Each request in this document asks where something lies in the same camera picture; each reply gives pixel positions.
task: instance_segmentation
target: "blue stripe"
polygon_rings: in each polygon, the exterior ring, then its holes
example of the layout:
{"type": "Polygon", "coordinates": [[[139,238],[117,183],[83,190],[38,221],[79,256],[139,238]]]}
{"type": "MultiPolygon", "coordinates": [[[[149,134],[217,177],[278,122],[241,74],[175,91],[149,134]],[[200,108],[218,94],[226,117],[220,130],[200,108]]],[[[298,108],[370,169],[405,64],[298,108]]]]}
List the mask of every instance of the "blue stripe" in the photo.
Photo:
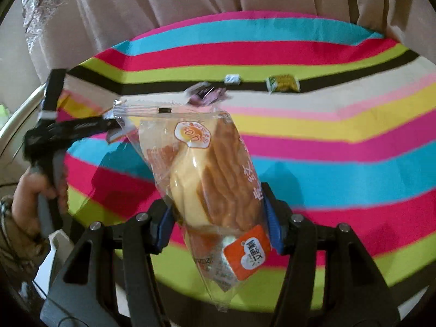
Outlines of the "blue stripe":
{"type": "MultiPolygon", "coordinates": [[[[83,139],[69,153],[96,166],[151,179],[129,143],[83,139]]],[[[253,157],[256,171],[290,206],[343,209],[403,201],[436,188],[436,141],[375,163],[280,161],[253,157]]]]}
{"type": "Polygon", "coordinates": [[[205,43],[313,41],[357,45],[368,38],[383,38],[383,36],[351,23],[331,19],[233,19],[199,23],[135,41],[127,40],[114,46],[114,49],[135,56],[205,43]]]}

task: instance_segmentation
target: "packaged bread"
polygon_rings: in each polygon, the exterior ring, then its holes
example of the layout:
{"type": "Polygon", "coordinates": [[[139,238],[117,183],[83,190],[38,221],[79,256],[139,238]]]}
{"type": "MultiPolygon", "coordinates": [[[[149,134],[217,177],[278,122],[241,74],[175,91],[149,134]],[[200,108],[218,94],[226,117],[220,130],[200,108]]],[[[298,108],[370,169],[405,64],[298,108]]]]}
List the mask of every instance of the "packaged bread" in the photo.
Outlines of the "packaged bread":
{"type": "Polygon", "coordinates": [[[131,106],[136,148],[162,197],[174,204],[211,298],[225,305],[271,250],[260,181],[230,114],[153,107],[141,113],[131,106]]]}

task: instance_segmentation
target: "blue gripper pad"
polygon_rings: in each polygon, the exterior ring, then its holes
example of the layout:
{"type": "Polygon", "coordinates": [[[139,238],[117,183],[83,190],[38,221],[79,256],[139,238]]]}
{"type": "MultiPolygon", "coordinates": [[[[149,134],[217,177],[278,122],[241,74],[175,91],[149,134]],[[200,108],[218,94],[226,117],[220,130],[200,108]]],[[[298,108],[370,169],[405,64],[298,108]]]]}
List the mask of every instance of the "blue gripper pad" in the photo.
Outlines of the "blue gripper pad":
{"type": "Polygon", "coordinates": [[[284,251],[284,237],[282,234],[280,223],[271,205],[271,202],[266,196],[264,196],[263,203],[265,214],[267,215],[268,231],[270,233],[271,245],[279,255],[282,255],[284,251]]]}

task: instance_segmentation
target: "beige curtain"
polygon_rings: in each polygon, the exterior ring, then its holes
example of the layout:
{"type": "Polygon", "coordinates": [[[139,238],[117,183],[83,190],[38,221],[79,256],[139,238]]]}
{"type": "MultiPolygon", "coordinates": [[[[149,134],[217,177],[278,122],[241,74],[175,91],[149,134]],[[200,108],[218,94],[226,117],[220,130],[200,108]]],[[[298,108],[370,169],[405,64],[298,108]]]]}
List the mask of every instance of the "beige curtain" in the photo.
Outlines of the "beige curtain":
{"type": "Polygon", "coordinates": [[[72,67],[150,29],[238,10],[312,13],[385,32],[436,62],[436,12],[428,0],[23,0],[38,76],[72,67]]]}

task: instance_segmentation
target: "sleeve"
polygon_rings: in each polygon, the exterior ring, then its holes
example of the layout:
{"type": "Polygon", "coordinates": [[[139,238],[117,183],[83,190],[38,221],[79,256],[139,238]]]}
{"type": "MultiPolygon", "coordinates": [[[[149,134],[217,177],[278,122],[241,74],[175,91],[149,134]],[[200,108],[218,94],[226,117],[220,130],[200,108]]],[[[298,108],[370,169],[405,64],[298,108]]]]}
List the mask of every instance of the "sleeve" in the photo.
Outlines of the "sleeve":
{"type": "Polygon", "coordinates": [[[34,279],[38,268],[50,251],[48,240],[29,238],[11,215],[12,197],[0,201],[0,263],[10,272],[34,279]]]}

